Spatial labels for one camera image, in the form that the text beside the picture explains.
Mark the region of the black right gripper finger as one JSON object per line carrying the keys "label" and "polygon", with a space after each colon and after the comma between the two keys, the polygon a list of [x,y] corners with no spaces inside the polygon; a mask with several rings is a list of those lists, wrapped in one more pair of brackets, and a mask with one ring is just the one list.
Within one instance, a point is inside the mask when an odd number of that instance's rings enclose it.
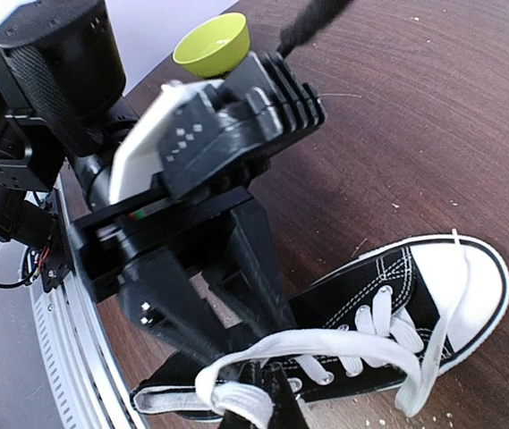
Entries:
{"label": "black right gripper finger", "polygon": [[259,387],[269,394],[273,402],[270,429],[309,429],[279,362],[270,361],[264,366],[256,361],[247,362],[242,365],[238,381]]}

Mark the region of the white shoelace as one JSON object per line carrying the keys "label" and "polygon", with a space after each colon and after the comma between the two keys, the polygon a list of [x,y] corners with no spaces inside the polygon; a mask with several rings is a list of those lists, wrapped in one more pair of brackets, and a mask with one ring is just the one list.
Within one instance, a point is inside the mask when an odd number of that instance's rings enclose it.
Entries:
{"label": "white shoelace", "polygon": [[399,388],[396,407],[416,415],[454,354],[448,330],[468,290],[466,249],[456,231],[410,238],[334,271],[295,298],[319,312],[317,328],[274,333],[219,358],[197,375],[198,397],[217,413],[234,411],[266,428],[273,410],[269,395],[217,379],[232,364],[281,358],[286,369],[320,390],[389,370],[389,384]]}

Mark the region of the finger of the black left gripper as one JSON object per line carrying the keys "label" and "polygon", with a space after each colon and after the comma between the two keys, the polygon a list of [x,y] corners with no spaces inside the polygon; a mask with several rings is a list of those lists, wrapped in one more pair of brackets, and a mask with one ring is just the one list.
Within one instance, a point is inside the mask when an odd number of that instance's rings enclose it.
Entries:
{"label": "finger of the black left gripper", "polygon": [[227,352],[224,326],[173,254],[134,259],[122,276],[120,308],[140,329],[202,365]]}
{"label": "finger of the black left gripper", "polygon": [[249,200],[225,215],[222,276],[215,294],[261,339],[297,327],[284,296],[267,213]]}

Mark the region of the black white canvas sneaker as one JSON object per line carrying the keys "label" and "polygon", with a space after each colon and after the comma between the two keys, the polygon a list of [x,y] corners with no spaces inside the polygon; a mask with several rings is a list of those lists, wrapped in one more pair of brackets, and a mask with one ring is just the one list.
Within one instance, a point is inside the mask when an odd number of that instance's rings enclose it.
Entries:
{"label": "black white canvas sneaker", "polygon": [[509,304],[509,270],[483,240],[456,232],[367,252],[294,296],[298,328],[213,364],[179,355],[131,393],[142,414],[225,427],[302,428],[299,402],[395,390],[415,416],[436,379],[469,357]]}

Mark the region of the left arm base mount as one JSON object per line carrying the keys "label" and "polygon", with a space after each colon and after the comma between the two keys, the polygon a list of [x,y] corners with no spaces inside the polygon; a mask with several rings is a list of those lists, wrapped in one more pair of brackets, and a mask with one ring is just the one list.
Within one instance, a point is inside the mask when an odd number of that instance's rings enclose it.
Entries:
{"label": "left arm base mount", "polygon": [[30,280],[41,280],[43,291],[49,293],[64,285],[65,277],[72,272],[73,262],[62,193],[53,189],[43,200],[42,207],[55,218],[55,224],[43,249],[26,249],[22,269],[28,274],[33,268],[34,276]]}

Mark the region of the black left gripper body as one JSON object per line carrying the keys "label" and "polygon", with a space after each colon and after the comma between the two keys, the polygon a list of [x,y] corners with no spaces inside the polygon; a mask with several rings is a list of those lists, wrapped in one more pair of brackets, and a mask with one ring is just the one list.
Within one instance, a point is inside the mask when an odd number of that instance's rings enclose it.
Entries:
{"label": "black left gripper body", "polygon": [[189,279],[200,269],[222,273],[225,215],[255,200],[247,190],[253,178],[242,185],[225,180],[177,200],[156,174],[151,189],[74,222],[70,238],[89,296],[99,303],[118,294],[124,267],[149,254],[173,254]]}

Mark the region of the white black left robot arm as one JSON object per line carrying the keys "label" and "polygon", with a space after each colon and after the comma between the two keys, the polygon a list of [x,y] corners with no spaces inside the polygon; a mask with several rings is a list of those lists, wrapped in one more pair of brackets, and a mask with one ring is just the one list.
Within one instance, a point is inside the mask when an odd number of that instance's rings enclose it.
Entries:
{"label": "white black left robot arm", "polygon": [[201,364],[296,322],[251,181],[304,129],[280,57],[167,83],[135,116],[106,4],[34,1],[0,23],[0,240],[63,234],[91,298]]}

